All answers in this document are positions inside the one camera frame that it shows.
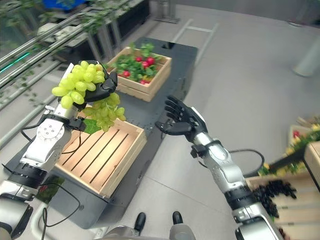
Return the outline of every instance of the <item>empty wooden crate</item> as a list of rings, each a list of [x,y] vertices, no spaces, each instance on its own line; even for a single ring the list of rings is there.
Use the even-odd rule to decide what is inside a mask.
[[[73,131],[64,152],[79,145],[79,131]],[[56,167],[95,193],[110,198],[146,144],[142,128],[117,119],[108,132],[81,132],[81,146],[62,154]]]

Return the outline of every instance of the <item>metal railing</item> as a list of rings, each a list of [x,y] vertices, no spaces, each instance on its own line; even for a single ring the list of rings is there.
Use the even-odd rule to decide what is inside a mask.
[[[121,6],[123,6],[124,4],[127,4],[128,2],[130,2],[131,0],[124,0],[122,1],[119,5],[118,8],[120,8]],[[0,58],[0,66],[5,64],[6,62],[12,60],[13,58],[16,58],[18,55],[20,55],[21,53],[27,51],[28,49],[32,48],[33,46],[35,46],[35,44],[37,44],[39,41],[46,39],[47,37],[55,34],[56,32],[62,30],[64,27],[68,26],[71,22],[75,21],[75,20],[80,20],[80,18],[86,13],[86,12],[90,12],[90,11],[102,11],[102,8],[99,7],[87,7],[85,8],[82,12],[79,12],[75,15],[70,16],[69,18],[65,19],[64,21],[58,23],[56,26],[54,26],[53,28],[47,30],[46,32],[42,33],[41,35],[29,40],[28,42],[24,43],[23,45],[21,45],[20,47],[16,48],[14,51],[10,52],[9,54],[7,54],[6,56]],[[107,17],[108,15],[115,15],[116,10],[111,10],[108,11],[104,14],[104,17]],[[14,69],[12,72],[10,72],[9,74],[7,74],[3,79],[1,79],[0,81],[0,89],[5,87],[6,85],[8,85],[11,81],[13,81],[17,76],[19,76],[20,74],[22,74],[23,72],[25,72],[27,69],[29,69],[30,67],[34,66],[35,64],[37,64],[40,60],[42,60],[43,58],[49,56],[54,50],[57,50],[59,47],[63,46],[64,44],[66,44],[67,42],[71,41],[74,37],[76,37],[77,35],[81,34],[82,32],[84,32],[84,30],[88,27],[90,27],[93,23],[94,23],[94,19],[90,20],[87,23],[80,23],[78,26],[76,26],[73,30],[73,32],[71,32],[70,34],[68,34],[67,36],[65,36],[63,39],[56,41],[55,43],[51,44],[47,49],[44,49],[42,51],[40,51],[39,53],[37,53],[35,56],[33,56],[32,58],[30,58],[26,63],[20,65],[18,68]],[[115,42],[116,42],[116,46],[118,47],[118,50],[120,51],[122,49],[122,44],[121,44],[121,36],[120,36],[120,31],[119,31],[119,27],[118,27],[118,23],[117,23],[117,19],[114,18],[111,21],[111,28],[113,30],[114,36],[115,36]],[[103,24],[100,28],[99,31],[99,35],[100,35],[100,42],[102,43],[101,45],[105,45],[103,47],[103,51],[105,52],[105,55],[108,54],[110,55],[114,55],[113,52],[113,48],[112,48],[112,44],[111,44],[111,40],[110,40],[110,36],[109,36],[109,32],[107,29],[107,26],[105,24]],[[95,53],[95,51],[97,51],[97,46],[94,45],[90,45],[91,50],[93,53]],[[33,85],[34,83],[36,83],[37,81],[39,81],[45,74],[47,74],[48,72],[50,72],[51,70],[53,70],[54,68],[56,68],[56,64],[52,64],[52,68],[48,68],[48,71],[45,71],[44,73],[41,73],[39,75],[37,75],[36,77],[34,77],[32,80],[30,80],[28,82],[28,85]],[[11,96],[9,96],[9,99],[7,101],[5,101],[2,105],[0,105],[0,110],[2,110],[4,107],[6,107],[11,101],[13,101],[15,98],[17,98],[20,94],[22,94],[25,91],[25,89],[18,89],[16,92],[14,92]],[[43,101],[44,104],[50,104],[56,97],[53,95],[50,95],[47,99],[45,99]],[[26,124],[28,124],[37,114],[39,114],[42,110],[43,110],[44,106],[40,105],[38,107],[36,107],[32,112],[30,112],[27,116],[25,116],[25,118],[23,118],[14,128],[12,128],[5,136],[3,136],[0,139],[0,149],[2,149],[18,132],[19,130],[25,126]]]

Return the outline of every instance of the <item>grape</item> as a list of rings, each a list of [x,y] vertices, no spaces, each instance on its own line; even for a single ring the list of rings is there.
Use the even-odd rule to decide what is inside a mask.
[[[116,94],[115,92],[110,94],[110,98],[112,99],[112,101],[116,102],[120,100],[120,97],[118,94]]]
[[[102,76],[102,77],[105,77],[105,73],[103,72],[103,71],[96,71],[95,72],[95,76],[97,77],[97,76]]]
[[[66,79],[69,82],[73,82],[73,83],[76,83],[78,81],[78,78],[76,77],[76,74],[74,74],[74,73],[68,73],[68,75],[66,76]]]
[[[79,91],[79,90],[76,90],[78,93],[81,94],[82,97],[85,97],[86,96],[86,92],[85,91]]]
[[[95,65],[95,70],[96,70],[96,71],[103,71],[104,68],[102,67],[101,64],[96,64],[96,65]]]
[[[83,79],[86,81],[86,82],[92,82],[94,80],[94,75],[90,72],[86,72],[84,75],[83,75]]]
[[[106,121],[106,123],[111,127],[113,127],[115,125],[115,123],[112,120],[108,120],[108,121]]]
[[[92,107],[94,109],[98,109],[98,108],[100,108],[100,105],[101,105],[101,103],[96,101],[96,102],[93,103]]]
[[[74,82],[68,78],[61,79],[60,84],[68,90],[72,90],[75,88]]]
[[[68,94],[68,90],[63,86],[56,86],[51,90],[52,94],[57,97],[63,97],[64,95]]]
[[[98,119],[97,121],[96,121],[96,125],[97,125],[97,127],[102,127],[102,126],[104,126],[105,125],[105,122],[103,121],[103,120],[101,120],[101,119]]]
[[[118,119],[120,119],[121,121],[125,121],[126,117],[124,115],[118,116]]]
[[[108,130],[109,130],[109,126],[106,124],[106,125],[103,125],[102,126],[102,130],[104,131],[104,132],[108,132]]]
[[[116,116],[116,114],[115,114],[115,111],[113,111],[113,110],[109,110],[109,113],[108,113],[108,116],[109,116],[109,118],[111,119],[111,120],[116,120],[116,118],[117,118],[117,116]]]
[[[96,69],[93,68],[93,67],[88,67],[85,72],[86,72],[86,73],[91,73],[91,74],[93,74],[94,76],[96,76]]]
[[[82,110],[82,112],[86,116],[91,116],[95,112],[95,110],[92,107],[86,107],[85,109]]]
[[[87,85],[82,81],[78,81],[75,83],[75,89],[84,92],[85,90],[87,90]]]
[[[102,117],[108,116],[108,113],[109,113],[109,108],[107,106],[102,108],[101,111],[100,111],[100,114],[101,114]]]
[[[83,104],[85,102],[84,97],[77,91],[72,91],[71,98],[76,104]]]
[[[125,108],[124,107],[119,107],[117,110],[115,110],[115,115],[121,116],[125,114]]]
[[[72,103],[73,103],[72,98],[69,95],[65,95],[61,98],[61,106],[64,109],[70,109],[72,106]]]
[[[101,75],[96,76],[94,80],[96,84],[103,83],[104,81],[105,81],[105,77]]]
[[[96,85],[93,82],[86,82],[86,89],[89,91],[94,91],[96,90]]]
[[[87,63],[86,61],[81,61],[80,66],[83,67],[83,69],[87,69],[89,63]]]
[[[78,69],[82,69],[82,66],[80,66],[79,64],[74,65],[72,70],[78,70]]]

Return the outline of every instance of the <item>green light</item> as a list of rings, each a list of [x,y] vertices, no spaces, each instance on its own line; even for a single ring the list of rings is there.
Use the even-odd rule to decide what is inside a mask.
[[[25,53],[24,55],[22,55],[21,57],[19,57],[18,59],[16,59],[15,61],[13,61],[12,63],[10,63],[9,65],[5,66],[4,68],[2,68],[0,70],[0,73],[4,72],[5,70],[7,70],[8,68],[10,68],[11,66],[13,66],[14,64],[16,64],[17,62],[19,62],[20,60],[24,59],[26,56],[28,56],[30,54],[30,52]]]

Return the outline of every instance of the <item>floor tile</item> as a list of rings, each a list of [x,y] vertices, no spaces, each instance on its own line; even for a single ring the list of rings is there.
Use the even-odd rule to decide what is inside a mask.
[[[196,239],[235,239],[236,224],[231,216],[214,211],[148,177],[143,178],[118,224],[133,226],[137,215],[144,212],[146,222],[141,235],[167,238],[174,211],[181,212],[183,222],[192,229]]]
[[[191,143],[184,136],[166,136],[146,176],[208,208],[231,215],[224,195],[210,171],[190,155]]]

